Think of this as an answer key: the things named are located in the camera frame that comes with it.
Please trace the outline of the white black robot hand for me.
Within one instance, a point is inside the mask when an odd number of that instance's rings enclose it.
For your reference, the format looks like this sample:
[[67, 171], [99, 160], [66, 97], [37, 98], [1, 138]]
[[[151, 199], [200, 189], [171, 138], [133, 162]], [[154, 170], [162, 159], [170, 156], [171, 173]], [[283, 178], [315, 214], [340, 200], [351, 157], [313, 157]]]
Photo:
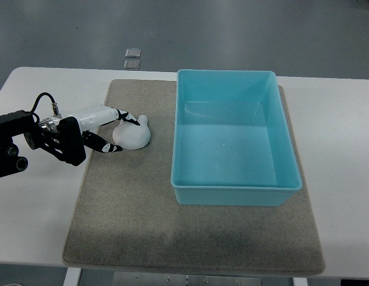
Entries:
[[52, 110], [51, 118], [37, 123], [40, 134], [35, 140], [35, 147], [73, 166], [80, 165], [86, 159], [85, 147], [99, 153], [122, 151], [121, 146], [108, 142], [91, 130], [116, 120], [140, 126], [131, 113], [105, 105], [84, 108], [65, 117], [60, 114], [56, 103], [52, 104]]

